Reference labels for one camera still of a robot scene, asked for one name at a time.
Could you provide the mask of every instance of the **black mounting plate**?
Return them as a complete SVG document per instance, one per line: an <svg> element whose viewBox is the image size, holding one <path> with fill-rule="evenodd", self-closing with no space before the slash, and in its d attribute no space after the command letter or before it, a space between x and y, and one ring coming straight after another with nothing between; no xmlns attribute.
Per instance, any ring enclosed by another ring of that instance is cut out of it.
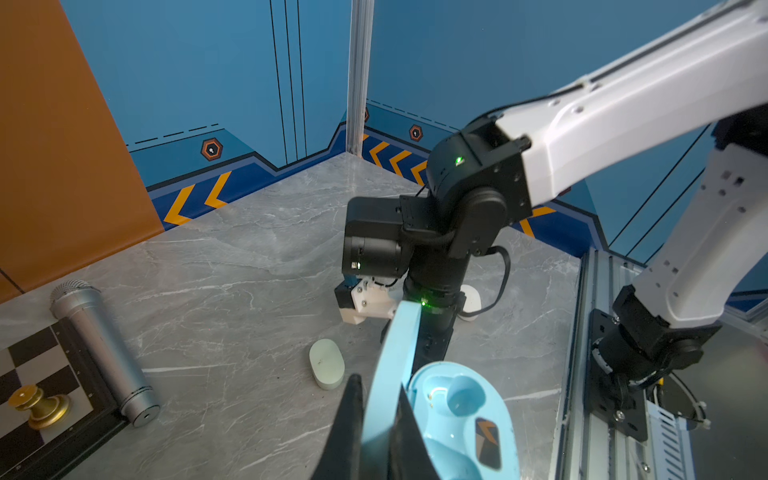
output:
<svg viewBox="0 0 768 480"><path fill-rule="evenodd" d="M621 409L624 413L624 420L617 422L614 417L617 411L616 402L606 395L607 390L604 387L610 385L611 377L603 371L592 356L591 345L594 341L606 336L617 328L613 317L600 310L592 310L589 317L589 326L590 349L588 353L587 388L584 403L590 413L593 413L608 425L639 442L645 442L648 439L648 428L645 419L645 393L640 391L630 394L631 402L634 405L633 407Z"/></svg>

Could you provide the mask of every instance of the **marble tabletop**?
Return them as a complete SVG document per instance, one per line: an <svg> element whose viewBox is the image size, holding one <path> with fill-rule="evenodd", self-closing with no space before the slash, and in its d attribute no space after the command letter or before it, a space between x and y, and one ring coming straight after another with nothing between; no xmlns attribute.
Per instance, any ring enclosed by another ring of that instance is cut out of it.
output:
<svg viewBox="0 0 768 480"><path fill-rule="evenodd" d="M53 323L63 280L104 294L162 403L67 478L309 478L343 388L315 384L309 348L336 342L347 376L369 386L384 320L343 323L333 295L346 202L418 186L348 154L0 304L0 348ZM507 402L523 479L546 478L579 260L504 229L502 301L457 320L446 359L480 372ZM473 259L466 283L495 298L499 258Z"/></svg>

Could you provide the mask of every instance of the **microphone mesh head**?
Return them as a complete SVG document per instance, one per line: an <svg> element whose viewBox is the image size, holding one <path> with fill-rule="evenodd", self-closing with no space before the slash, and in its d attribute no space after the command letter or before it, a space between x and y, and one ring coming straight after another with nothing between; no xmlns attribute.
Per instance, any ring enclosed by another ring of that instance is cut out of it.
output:
<svg viewBox="0 0 768 480"><path fill-rule="evenodd" d="M84 282L83 280L67 280L66 282L54 288L51 292L51 305L53 305L56 300L62 298L67 293L74 292L75 290L83 290L86 288L96 290L91 286L90 283Z"/></svg>

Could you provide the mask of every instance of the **microphone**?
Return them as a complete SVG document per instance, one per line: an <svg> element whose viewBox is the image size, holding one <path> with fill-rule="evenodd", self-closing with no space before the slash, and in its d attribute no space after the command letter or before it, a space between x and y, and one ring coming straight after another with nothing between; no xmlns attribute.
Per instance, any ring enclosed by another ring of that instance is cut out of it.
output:
<svg viewBox="0 0 768 480"><path fill-rule="evenodd" d="M51 293L51 313L56 320L68 319L80 334L120 413L134 427L154 419L160 412L154 390L112 324L101 292L82 280L64 282Z"/></svg>

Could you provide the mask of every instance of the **chess board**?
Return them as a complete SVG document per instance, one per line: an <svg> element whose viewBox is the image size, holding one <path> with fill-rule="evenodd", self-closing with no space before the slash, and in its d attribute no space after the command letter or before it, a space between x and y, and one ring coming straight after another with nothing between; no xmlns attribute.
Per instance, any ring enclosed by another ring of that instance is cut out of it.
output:
<svg viewBox="0 0 768 480"><path fill-rule="evenodd" d="M71 400L59 422L31 428L8 404L35 384ZM74 327L63 319L0 350L0 480L60 478L127 425Z"/></svg>

